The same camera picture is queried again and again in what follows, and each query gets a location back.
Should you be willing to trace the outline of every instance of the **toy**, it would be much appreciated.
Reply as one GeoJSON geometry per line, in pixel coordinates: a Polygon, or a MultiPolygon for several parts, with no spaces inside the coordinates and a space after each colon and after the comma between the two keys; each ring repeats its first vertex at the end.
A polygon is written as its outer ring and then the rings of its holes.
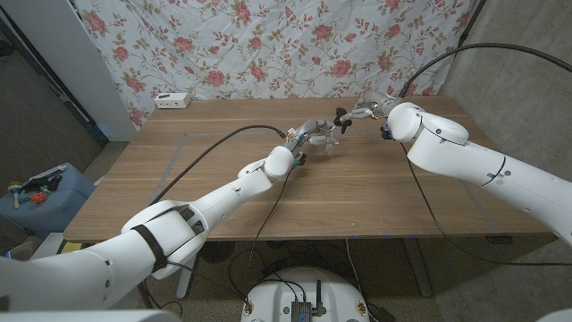
{"type": "Polygon", "coordinates": [[[8,186],[8,191],[14,196],[14,207],[17,209],[20,207],[20,202],[18,201],[18,194],[21,190],[21,183],[19,182],[10,182],[8,186]]]}
{"type": "Polygon", "coordinates": [[[44,192],[34,192],[32,197],[29,199],[31,202],[35,203],[36,205],[44,203],[46,201],[47,195],[44,192]]]}

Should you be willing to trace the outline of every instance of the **blue bin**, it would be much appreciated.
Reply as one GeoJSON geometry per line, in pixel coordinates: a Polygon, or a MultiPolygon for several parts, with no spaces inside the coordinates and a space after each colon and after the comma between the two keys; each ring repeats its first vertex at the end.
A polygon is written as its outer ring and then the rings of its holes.
{"type": "Polygon", "coordinates": [[[57,191],[48,194],[44,203],[27,201],[16,209],[9,193],[0,199],[0,216],[42,239],[50,233],[62,233],[96,188],[73,165],[65,165],[57,191]]]}

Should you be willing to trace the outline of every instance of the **power strip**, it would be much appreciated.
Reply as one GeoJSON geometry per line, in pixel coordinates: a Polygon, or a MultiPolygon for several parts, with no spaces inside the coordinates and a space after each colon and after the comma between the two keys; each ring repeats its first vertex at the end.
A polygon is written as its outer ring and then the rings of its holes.
{"type": "Polygon", "coordinates": [[[185,108],[190,103],[190,93],[159,93],[155,97],[157,108],[185,108]]]}

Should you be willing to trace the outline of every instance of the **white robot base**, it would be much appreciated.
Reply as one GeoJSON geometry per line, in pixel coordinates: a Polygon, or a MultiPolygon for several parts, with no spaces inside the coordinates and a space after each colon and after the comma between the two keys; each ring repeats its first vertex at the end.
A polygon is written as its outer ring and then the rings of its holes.
{"type": "Polygon", "coordinates": [[[248,293],[253,308],[243,307],[242,322],[271,321],[340,321],[369,322],[366,301],[361,293],[345,279],[317,267],[291,267],[269,275],[272,280],[255,286],[248,293]],[[306,300],[299,284],[306,292],[306,300]]]}

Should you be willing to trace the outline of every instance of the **black strap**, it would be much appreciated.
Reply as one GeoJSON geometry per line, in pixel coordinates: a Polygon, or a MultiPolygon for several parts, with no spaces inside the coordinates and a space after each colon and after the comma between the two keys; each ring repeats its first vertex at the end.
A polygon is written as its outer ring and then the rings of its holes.
{"type": "Polygon", "coordinates": [[[163,254],[163,248],[159,244],[159,241],[157,241],[155,236],[151,233],[151,231],[149,231],[149,229],[144,225],[137,225],[131,229],[139,233],[145,242],[147,242],[147,245],[149,245],[151,251],[153,251],[153,255],[155,255],[153,273],[161,268],[167,267],[167,257],[163,254]]]}

